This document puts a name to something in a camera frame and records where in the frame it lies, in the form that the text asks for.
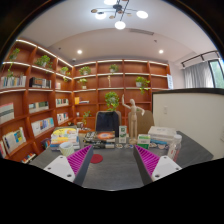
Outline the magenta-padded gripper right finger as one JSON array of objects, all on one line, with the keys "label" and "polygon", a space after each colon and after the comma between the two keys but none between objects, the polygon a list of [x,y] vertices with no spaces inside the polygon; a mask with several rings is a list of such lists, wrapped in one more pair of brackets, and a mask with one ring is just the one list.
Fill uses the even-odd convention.
[{"label": "magenta-padded gripper right finger", "polygon": [[133,155],[144,185],[181,170],[181,167],[168,156],[159,157],[138,145],[134,146]]}]

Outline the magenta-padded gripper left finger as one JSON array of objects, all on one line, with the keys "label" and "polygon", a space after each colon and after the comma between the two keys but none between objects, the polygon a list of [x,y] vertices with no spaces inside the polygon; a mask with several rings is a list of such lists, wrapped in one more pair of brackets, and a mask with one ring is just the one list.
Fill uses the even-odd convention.
[{"label": "magenta-padded gripper left finger", "polygon": [[44,170],[81,186],[92,156],[93,147],[89,145],[68,157],[58,156]]}]

